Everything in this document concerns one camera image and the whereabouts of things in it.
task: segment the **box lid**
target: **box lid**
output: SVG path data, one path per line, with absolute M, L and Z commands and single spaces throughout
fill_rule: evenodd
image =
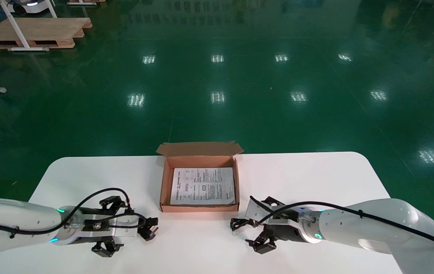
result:
M 243 152 L 243 148 L 234 141 L 231 142 L 185 142 L 163 143 L 156 150 L 166 156 L 232 156 Z

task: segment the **cardboard box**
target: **cardboard box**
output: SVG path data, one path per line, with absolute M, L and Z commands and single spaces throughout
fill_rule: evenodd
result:
M 243 152 L 232 142 L 163 143 L 157 153 L 166 156 L 161 182 L 160 207 L 162 212 L 232 212 L 239 210 L 239 173 L 234 155 Z M 232 167 L 236 200 L 228 205 L 170 205 L 175 168 Z

